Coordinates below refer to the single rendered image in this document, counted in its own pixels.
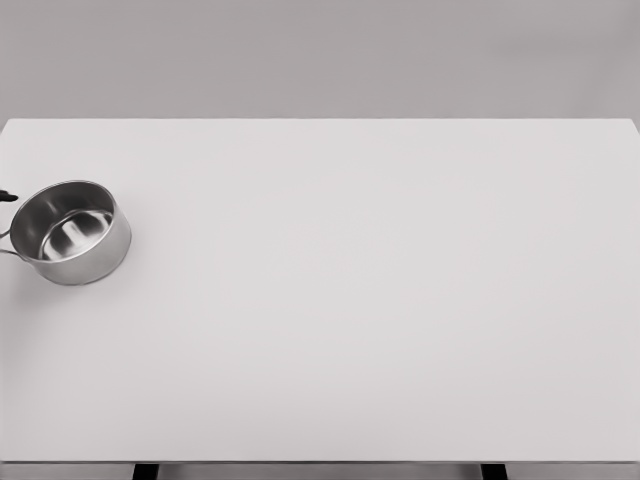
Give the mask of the stainless steel pot with handle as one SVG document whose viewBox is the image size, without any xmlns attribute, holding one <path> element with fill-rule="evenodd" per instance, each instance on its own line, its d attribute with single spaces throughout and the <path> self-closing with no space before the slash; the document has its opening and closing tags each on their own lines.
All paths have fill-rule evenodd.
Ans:
<svg viewBox="0 0 640 480">
<path fill-rule="evenodd" d="M 63 286 L 99 281 L 124 261 L 132 242 L 130 224 L 112 193 L 86 180 L 50 185 L 15 212 L 0 234 L 18 257 L 44 279 Z"/>
</svg>

